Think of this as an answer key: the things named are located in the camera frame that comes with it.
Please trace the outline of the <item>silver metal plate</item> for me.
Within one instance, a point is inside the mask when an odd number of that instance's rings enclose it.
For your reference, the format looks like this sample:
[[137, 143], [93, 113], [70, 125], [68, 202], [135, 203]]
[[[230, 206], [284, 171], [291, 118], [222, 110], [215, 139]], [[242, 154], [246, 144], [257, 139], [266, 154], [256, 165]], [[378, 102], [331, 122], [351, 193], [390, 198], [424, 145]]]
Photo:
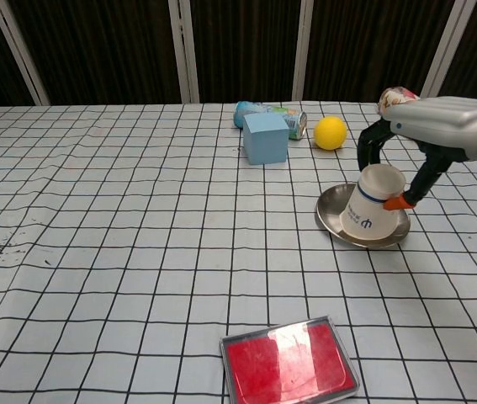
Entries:
[[365, 240], [347, 234], [339, 218], [354, 190], [354, 183], [338, 184], [325, 190], [316, 203], [316, 220], [319, 226], [324, 227], [335, 238], [347, 242], [355, 247], [380, 249], [394, 246], [402, 242], [410, 232], [411, 221], [404, 210], [399, 211], [395, 229], [384, 238]]

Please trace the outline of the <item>juice bottle with fruit label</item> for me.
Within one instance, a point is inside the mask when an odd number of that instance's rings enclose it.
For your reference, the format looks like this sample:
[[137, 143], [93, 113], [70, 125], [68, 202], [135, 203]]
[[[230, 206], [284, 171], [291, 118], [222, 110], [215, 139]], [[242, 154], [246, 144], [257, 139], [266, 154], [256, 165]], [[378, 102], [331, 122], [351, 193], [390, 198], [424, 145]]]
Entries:
[[419, 99], [419, 96], [417, 96], [407, 88], [401, 86], [386, 88], [380, 96], [378, 102], [378, 111], [380, 115], [383, 115], [385, 111], [391, 106], [397, 104], [405, 104]]

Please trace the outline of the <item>yellow ball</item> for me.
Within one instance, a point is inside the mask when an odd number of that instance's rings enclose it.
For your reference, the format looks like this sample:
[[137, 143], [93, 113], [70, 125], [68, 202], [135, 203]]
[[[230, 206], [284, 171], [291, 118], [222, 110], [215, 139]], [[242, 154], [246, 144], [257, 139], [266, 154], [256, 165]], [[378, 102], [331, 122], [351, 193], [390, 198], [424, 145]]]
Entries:
[[336, 116], [322, 118], [314, 128], [315, 144], [323, 150], [334, 151], [347, 139], [347, 127]]

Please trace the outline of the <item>white screen frame post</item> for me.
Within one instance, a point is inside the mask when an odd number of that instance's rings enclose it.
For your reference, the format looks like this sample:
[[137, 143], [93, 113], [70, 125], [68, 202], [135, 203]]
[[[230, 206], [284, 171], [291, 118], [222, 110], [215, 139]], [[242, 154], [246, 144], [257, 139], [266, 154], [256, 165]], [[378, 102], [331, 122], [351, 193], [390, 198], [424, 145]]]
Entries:
[[315, 0], [300, 0], [299, 25], [296, 42], [292, 100], [301, 101], [304, 95], [305, 74], [310, 44], [310, 30]]
[[3, 33], [8, 48], [13, 55], [34, 104], [38, 106], [50, 106], [50, 99], [45, 90], [44, 83], [30, 55], [29, 48], [26, 45], [8, 0], [0, 0], [0, 30]]
[[190, 0], [167, 0], [178, 83], [183, 104], [198, 104], [199, 81]]
[[420, 97], [436, 97], [448, 74], [477, 0], [454, 0]]

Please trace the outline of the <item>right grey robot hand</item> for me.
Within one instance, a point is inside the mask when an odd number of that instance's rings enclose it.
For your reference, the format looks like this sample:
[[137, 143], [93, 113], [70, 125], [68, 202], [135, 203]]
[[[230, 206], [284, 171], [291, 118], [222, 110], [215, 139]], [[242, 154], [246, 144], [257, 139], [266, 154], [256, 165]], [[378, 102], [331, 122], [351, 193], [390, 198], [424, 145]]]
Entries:
[[426, 156], [409, 189], [384, 203], [386, 210], [412, 209], [452, 163], [477, 161], [477, 98], [420, 98], [389, 107], [359, 136], [359, 168], [379, 163], [393, 136], [413, 140]]

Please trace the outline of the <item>white paper cup blue print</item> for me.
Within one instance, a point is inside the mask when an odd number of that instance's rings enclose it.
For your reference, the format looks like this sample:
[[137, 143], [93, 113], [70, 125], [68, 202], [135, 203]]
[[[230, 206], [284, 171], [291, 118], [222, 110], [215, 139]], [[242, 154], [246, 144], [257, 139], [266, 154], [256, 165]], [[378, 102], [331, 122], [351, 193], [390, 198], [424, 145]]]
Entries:
[[397, 226], [397, 214], [386, 210], [384, 203], [399, 196], [405, 187], [403, 173], [387, 164], [370, 164], [364, 168], [343, 212], [342, 229], [351, 237], [379, 240]]

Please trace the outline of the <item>dark pleated curtain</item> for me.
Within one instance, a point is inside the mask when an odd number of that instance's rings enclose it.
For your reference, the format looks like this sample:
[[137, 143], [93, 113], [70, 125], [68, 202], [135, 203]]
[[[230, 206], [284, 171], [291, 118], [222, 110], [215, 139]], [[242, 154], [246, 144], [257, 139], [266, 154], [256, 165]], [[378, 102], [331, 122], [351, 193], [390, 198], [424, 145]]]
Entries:
[[[459, 0], [313, 0], [303, 97], [423, 90]], [[169, 0], [7, 0], [54, 105], [181, 99]], [[199, 98], [289, 101], [300, 0], [189, 0]], [[477, 0], [442, 95], [477, 98]], [[0, 28], [0, 106], [34, 102]]]

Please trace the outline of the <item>white black checkered tablecloth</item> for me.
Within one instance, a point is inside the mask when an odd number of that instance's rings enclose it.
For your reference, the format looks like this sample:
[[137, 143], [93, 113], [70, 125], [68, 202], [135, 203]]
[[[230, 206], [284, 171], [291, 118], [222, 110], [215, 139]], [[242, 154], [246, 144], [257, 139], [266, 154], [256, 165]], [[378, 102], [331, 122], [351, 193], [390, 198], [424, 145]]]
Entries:
[[252, 166], [233, 104], [0, 107], [0, 404], [225, 404], [224, 336], [319, 316], [360, 379], [344, 404], [477, 404], [477, 162], [402, 243], [354, 247], [315, 205], [376, 108], [298, 109], [343, 147]]

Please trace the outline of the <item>blue drink can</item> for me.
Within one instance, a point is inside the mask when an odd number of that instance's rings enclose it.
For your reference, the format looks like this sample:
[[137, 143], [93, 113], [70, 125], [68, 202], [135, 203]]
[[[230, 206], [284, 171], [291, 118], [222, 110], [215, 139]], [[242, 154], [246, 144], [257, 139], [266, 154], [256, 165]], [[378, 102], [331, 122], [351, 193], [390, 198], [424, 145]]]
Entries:
[[236, 104], [233, 113], [234, 125], [241, 129], [245, 115], [259, 113], [275, 113], [281, 115], [289, 127], [289, 138], [291, 140], [298, 141], [304, 137], [307, 126], [307, 115], [305, 112], [251, 101], [239, 101]]

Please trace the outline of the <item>red ink pad clear case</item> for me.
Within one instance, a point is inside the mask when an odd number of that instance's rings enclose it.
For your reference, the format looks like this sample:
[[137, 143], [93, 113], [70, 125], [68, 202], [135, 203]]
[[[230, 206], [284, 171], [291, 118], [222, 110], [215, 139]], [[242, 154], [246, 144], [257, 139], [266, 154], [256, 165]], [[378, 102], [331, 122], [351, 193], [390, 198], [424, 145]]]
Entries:
[[231, 404], [332, 404], [360, 387], [329, 316], [220, 341]]

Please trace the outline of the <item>light blue cube block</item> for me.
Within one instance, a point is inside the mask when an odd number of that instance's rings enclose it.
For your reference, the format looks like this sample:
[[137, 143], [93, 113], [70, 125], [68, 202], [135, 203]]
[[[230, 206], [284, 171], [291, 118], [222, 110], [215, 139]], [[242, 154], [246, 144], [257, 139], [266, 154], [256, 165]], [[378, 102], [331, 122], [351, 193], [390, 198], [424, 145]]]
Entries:
[[289, 127], [275, 113], [244, 116], [243, 146], [251, 165], [283, 163], [287, 160]]

